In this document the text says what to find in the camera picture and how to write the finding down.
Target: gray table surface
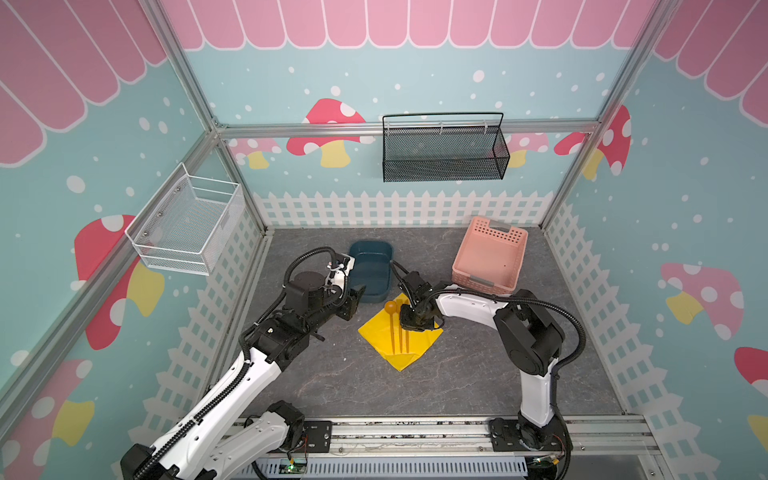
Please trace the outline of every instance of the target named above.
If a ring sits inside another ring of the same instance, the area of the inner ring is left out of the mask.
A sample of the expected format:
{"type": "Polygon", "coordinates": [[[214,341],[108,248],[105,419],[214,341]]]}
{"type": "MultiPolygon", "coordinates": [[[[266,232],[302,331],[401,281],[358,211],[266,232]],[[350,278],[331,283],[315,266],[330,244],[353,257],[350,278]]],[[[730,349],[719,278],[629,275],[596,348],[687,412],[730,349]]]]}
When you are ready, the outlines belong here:
{"type": "MultiPolygon", "coordinates": [[[[288,264],[314,247],[346,253],[357,240],[390,242],[395,260],[418,270],[432,284],[450,280],[451,266],[465,228],[366,228],[276,230],[258,280],[249,315],[256,319],[280,292],[288,264]]],[[[302,263],[295,273],[325,274],[327,255],[302,263]]],[[[518,288],[563,306],[578,317],[576,306],[542,232],[528,229],[528,244],[518,288]]],[[[399,294],[392,285],[390,299],[399,294]]],[[[390,366],[357,329],[383,303],[361,303],[354,318],[333,317],[319,333],[325,342],[310,346],[246,409],[260,414],[286,400],[307,416],[338,415],[515,415],[520,408],[519,371],[512,365],[495,330],[466,319],[448,319],[445,332],[426,354],[402,372],[390,366]]],[[[566,334],[564,354],[576,345],[576,332],[555,315],[566,334]]],[[[561,370],[558,404],[564,415],[619,414],[610,381],[588,343],[586,351],[561,370]]]]}

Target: black mesh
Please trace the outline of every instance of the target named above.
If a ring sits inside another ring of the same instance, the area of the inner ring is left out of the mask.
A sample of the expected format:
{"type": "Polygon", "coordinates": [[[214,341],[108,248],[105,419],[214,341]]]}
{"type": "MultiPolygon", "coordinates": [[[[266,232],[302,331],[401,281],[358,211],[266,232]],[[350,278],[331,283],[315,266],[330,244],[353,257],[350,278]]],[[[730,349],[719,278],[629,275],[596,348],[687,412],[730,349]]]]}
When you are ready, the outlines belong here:
{"type": "MultiPolygon", "coordinates": [[[[504,178],[509,150],[500,121],[461,127],[408,127],[384,117],[385,182],[499,180],[504,178]]],[[[440,115],[430,114],[430,121],[440,115]]]]}

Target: yellow napkin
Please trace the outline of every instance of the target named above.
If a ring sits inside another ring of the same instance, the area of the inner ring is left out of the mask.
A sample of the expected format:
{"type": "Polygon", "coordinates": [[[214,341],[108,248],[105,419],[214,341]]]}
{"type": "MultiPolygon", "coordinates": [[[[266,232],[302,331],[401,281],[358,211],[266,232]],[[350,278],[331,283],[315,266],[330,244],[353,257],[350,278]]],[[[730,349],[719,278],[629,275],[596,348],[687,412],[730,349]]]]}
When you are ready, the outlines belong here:
{"type": "Polygon", "coordinates": [[[400,294],[395,298],[396,313],[388,313],[381,309],[372,319],[357,331],[384,360],[402,372],[405,367],[414,363],[432,346],[442,334],[442,329],[427,330],[426,332],[409,332],[400,326],[400,306],[409,303],[408,297],[400,294]]]}

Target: white picket fence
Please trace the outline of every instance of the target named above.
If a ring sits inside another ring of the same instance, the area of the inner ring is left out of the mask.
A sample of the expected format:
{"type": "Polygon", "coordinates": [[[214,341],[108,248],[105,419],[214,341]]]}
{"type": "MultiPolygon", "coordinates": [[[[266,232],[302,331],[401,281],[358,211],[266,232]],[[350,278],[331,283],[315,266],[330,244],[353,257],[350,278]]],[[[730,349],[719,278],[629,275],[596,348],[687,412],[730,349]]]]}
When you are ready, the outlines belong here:
{"type": "Polygon", "coordinates": [[[573,205],[564,205],[548,229],[555,258],[576,300],[581,318],[592,332],[595,347],[618,389],[620,402],[632,413],[645,415],[664,457],[676,475],[691,480],[705,475],[714,480],[720,461],[696,444],[700,428],[685,422],[679,407],[683,398],[664,387],[667,370],[653,366],[653,346],[637,338],[640,325],[630,323],[630,306],[619,303],[618,286],[608,283],[609,270],[600,268],[600,255],[591,252],[586,229],[578,227],[573,205]]]}
{"type": "Polygon", "coordinates": [[[457,191],[452,196],[440,192],[417,197],[413,192],[400,196],[395,192],[385,197],[378,192],[369,196],[366,192],[355,197],[350,192],[340,197],[332,192],[328,197],[315,193],[308,197],[300,193],[291,197],[285,193],[277,197],[270,193],[267,198],[253,195],[264,222],[273,227],[356,227],[378,226],[441,226],[468,225],[472,217],[481,215],[504,223],[532,225],[541,222],[550,203],[552,192],[540,197],[538,192],[523,196],[506,192],[479,196],[475,192],[466,197],[457,191]]]}
{"type": "Polygon", "coordinates": [[[151,445],[183,418],[200,397],[259,238],[257,226],[246,210],[208,276],[205,290],[197,291],[197,307],[188,309],[190,324],[179,329],[179,347],[168,350],[170,366],[157,374],[157,395],[144,400],[144,423],[128,431],[132,442],[151,445]]]}

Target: white wire mesh basket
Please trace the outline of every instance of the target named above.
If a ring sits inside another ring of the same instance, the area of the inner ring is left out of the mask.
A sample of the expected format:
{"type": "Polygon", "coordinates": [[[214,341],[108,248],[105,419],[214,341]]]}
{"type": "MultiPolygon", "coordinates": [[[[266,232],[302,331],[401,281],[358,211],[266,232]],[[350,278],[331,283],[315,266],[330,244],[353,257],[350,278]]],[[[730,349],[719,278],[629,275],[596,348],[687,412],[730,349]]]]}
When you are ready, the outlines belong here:
{"type": "Polygon", "coordinates": [[[210,275],[244,210],[239,184],[179,164],[125,234],[149,268],[210,275]]]}

